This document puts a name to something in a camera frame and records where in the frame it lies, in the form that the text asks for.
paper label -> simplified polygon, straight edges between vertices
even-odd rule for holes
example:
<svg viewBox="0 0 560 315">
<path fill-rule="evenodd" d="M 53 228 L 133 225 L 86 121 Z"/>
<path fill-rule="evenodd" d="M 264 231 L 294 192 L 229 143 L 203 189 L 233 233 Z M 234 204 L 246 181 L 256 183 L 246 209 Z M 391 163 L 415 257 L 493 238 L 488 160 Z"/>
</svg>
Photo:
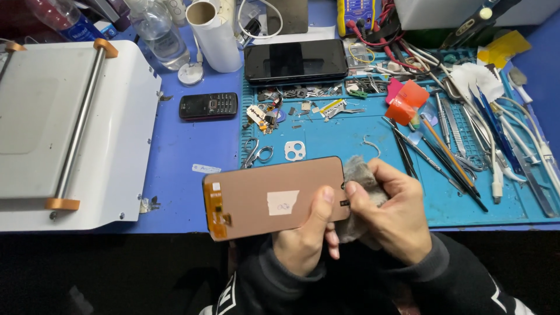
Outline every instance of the paper label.
<svg viewBox="0 0 560 315">
<path fill-rule="evenodd" d="M 193 164 L 193 172 L 212 174 L 212 173 L 219 173 L 221 171 L 222 171 L 221 168 L 215 168 L 213 166 L 206 166 L 200 164 Z"/>
<path fill-rule="evenodd" d="M 267 193 L 268 215 L 292 214 L 300 191 L 279 191 Z"/>
</svg>

phone screen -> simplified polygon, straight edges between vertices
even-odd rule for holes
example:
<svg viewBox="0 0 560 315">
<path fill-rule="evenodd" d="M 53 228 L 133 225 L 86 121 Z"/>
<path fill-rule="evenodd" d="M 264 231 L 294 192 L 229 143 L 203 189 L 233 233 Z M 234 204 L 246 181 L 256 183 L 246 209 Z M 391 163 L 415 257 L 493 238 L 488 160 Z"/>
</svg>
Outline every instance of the phone screen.
<svg viewBox="0 0 560 315">
<path fill-rule="evenodd" d="M 244 52 L 248 80 L 345 75 L 348 71 L 339 39 L 253 45 Z"/>
</svg>

black sleeve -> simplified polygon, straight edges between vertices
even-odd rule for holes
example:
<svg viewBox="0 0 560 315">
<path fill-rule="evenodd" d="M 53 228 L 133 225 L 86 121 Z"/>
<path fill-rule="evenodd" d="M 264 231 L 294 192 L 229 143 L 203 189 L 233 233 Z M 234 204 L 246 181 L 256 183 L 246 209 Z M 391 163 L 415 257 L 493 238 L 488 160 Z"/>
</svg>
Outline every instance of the black sleeve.
<svg viewBox="0 0 560 315">
<path fill-rule="evenodd" d="M 443 234 L 432 234 L 432 250 L 414 266 L 390 273 L 410 283 L 425 314 L 533 314 L 505 292 L 476 256 Z"/>
<path fill-rule="evenodd" d="M 260 244 L 239 264 L 218 302 L 200 315 L 291 314 L 307 286 L 325 275 L 323 263 L 307 277 L 289 272 L 272 250 L 272 238 Z"/>
</svg>

